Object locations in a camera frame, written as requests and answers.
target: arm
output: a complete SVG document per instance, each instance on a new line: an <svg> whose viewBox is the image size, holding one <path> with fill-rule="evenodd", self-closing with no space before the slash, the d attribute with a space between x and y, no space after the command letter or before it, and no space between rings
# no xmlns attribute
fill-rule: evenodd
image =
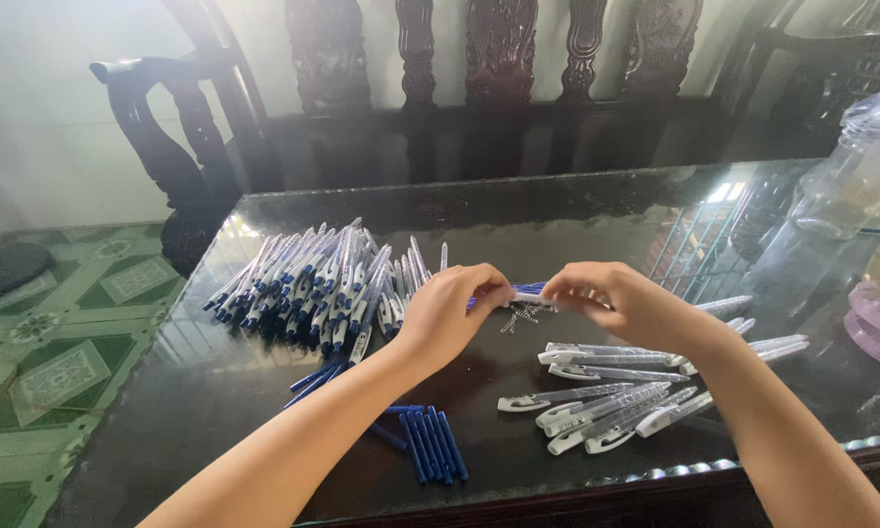
<svg viewBox="0 0 880 528"><path fill-rule="evenodd" d="M507 285L489 264L437 273L411 299L391 343L251 433L140 526L290 526L375 418L446 366L507 302ZM479 299L467 313L471 296Z"/></svg>
<svg viewBox="0 0 880 528"><path fill-rule="evenodd" d="M773 524L880 526L880 494L867 477L719 319L619 263L568 264L541 294L634 345L691 360Z"/></svg>

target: green tiled floor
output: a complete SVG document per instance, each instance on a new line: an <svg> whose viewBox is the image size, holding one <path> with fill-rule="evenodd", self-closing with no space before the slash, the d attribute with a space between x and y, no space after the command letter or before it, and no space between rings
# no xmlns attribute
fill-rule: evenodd
<svg viewBox="0 0 880 528"><path fill-rule="evenodd" d="M36 527L185 284L161 225L0 237L55 264L0 297L0 528Z"/></svg>

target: hand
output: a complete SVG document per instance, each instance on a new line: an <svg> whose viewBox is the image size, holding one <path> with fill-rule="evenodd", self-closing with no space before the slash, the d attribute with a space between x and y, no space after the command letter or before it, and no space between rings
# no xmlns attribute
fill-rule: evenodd
<svg viewBox="0 0 880 528"><path fill-rule="evenodd" d="M511 295L508 281L492 264L440 271L411 298L404 325L391 344L402 343L433 374L459 355L482 321ZM467 311L470 297L476 303Z"/></svg>
<svg viewBox="0 0 880 528"><path fill-rule="evenodd" d="M637 347L692 358L737 334L619 262L568 264L541 291L560 310L591 318Z"/></svg>

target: dark wooden table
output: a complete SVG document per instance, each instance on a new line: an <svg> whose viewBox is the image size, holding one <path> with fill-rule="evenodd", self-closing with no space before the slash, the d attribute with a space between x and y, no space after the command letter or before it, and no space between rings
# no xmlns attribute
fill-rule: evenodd
<svg viewBox="0 0 880 528"><path fill-rule="evenodd" d="M757 292L742 314L761 320L749 339L809 334L807 351L773 368L880 488L880 364L842 325L846 294L880 239L858 235L832 262L786 268L803 279L826 272L782 318L772 308L781 293L770 285L796 276L770 276L760 262L763 241L785 220L795 181L815 163L245 196L95 429L46 525L133 526L277 414L292 396L288 385L312 372L319 354L218 325L201 305L256 254L263 236L323 221L344 225L356 216L379 243L406 247L416 235L434 270L447 242L450 262L492 262L514 284L547 280L569 261L617 260L692 303ZM446 411L470 469L467 483L421 486L407 456L365 435L298 523L767 523L715 409L603 455L550 455L535 414L499 413L498 398L577 384L538 364L546 342L613 339L574 314L545 314L538 324L519 320L514 334L500 331L508 318L507 310L493 314L457 360L403 398ZM699 379L691 383L704 390ZM399 430L392 417L379 422Z"/></svg>

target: forearm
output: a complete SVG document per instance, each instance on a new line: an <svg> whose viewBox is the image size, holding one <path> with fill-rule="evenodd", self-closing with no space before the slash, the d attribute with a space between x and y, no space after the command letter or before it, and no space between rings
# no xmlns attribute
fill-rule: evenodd
<svg viewBox="0 0 880 528"><path fill-rule="evenodd" d="M776 526L880 526L880 494L743 340L719 332L691 357Z"/></svg>
<svg viewBox="0 0 880 528"><path fill-rule="evenodd" d="M400 346L387 345L278 414L141 526L289 526L375 418L426 378Z"/></svg>

